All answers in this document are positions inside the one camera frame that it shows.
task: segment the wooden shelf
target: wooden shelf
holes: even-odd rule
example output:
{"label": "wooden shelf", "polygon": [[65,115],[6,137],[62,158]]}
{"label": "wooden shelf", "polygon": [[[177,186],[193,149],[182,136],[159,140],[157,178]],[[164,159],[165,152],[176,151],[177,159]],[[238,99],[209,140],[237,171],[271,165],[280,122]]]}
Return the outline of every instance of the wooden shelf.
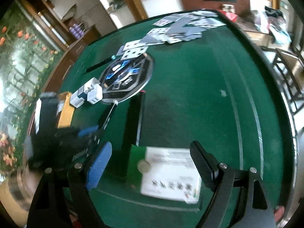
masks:
{"label": "wooden shelf", "polygon": [[43,4],[45,5],[45,7],[48,9],[48,11],[52,14],[52,16],[54,16],[58,22],[60,23],[60,25],[67,31],[70,32],[69,29],[67,28],[67,26],[62,22],[62,20],[58,17],[58,15],[53,11],[53,9],[50,8],[50,6],[47,4],[47,2],[45,0],[41,0],[43,2]]}
{"label": "wooden shelf", "polygon": [[67,47],[55,36],[51,29],[45,24],[45,22],[39,17],[37,11],[27,0],[19,0],[25,9],[34,17],[34,19],[42,26],[45,32],[51,37],[52,40],[64,51],[67,51]]}

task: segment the wooden chair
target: wooden chair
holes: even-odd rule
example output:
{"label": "wooden chair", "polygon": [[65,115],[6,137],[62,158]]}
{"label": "wooden chair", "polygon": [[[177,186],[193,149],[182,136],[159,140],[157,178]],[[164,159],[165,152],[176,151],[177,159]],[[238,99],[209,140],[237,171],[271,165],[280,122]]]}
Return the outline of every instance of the wooden chair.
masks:
{"label": "wooden chair", "polygon": [[[284,69],[281,69],[278,63],[282,63]],[[290,95],[289,101],[295,106],[295,111],[293,111],[295,115],[304,107],[304,60],[302,56],[276,49],[276,56],[272,64],[282,74]],[[299,101],[303,101],[300,106],[297,105]]]}

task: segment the red tulip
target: red tulip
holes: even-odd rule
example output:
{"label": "red tulip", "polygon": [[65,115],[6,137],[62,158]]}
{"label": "red tulip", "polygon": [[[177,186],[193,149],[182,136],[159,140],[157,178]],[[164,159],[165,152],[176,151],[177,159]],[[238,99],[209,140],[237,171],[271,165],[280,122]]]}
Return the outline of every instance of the red tulip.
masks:
{"label": "red tulip", "polygon": [[23,35],[23,31],[19,31],[19,32],[17,33],[18,38],[21,38],[22,35]]}
{"label": "red tulip", "polygon": [[5,41],[5,38],[2,37],[2,38],[0,39],[0,45],[3,45],[3,44],[4,44],[4,41]]}

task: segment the wooden cabinet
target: wooden cabinet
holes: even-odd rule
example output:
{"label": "wooden cabinet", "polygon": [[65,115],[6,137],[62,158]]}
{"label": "wooden cabinet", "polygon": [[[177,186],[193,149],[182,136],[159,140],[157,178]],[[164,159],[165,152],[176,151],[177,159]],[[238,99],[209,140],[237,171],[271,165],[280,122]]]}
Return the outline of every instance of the wooden cabinet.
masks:
{"label": "wooden cabinet", "polygon": [[46,82],[43,91],[44,92],[57,92],[60,89],[61,83],[67,76],[69,70],[76,62],[79,55],[83,52],[85,47],[93,41],[99,39],[101,35],[96,30],[95,26],[89,28],[84,36],[82,36],[75,43],[70,45],[68,51],[62,56],[61,60],[54,68]]}

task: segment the red object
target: red object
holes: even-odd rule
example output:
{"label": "red object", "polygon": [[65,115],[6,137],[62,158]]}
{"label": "red object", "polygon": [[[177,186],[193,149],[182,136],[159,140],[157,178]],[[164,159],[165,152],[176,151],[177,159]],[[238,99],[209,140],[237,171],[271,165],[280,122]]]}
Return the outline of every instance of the red object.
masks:
{"label": "red object", "polygon": [[76,221],[73,222],[73,227],[74,227],[74,228],[82,228],[82,226],[81,226],[79,220],[76,220]]}
{"label": "red object", "polygon": [[23,35],[23,31],[19,31],[19,32],[17,33],[18,38],[21,38],[22,35]]}
{"label": "red object", "polygon": [[218,9],[219,12],[221,12],[224,16],[226,16],[229,20],[236,22],[237,21],[237,15],[234,13],[226,12],[223,10]]}
{"label": "red object", "polygon": [[5,41],[5,38],[2,37],[2,38],[0,39],[0,45],[3,45],[3,44],[4,44],[4,41]]}

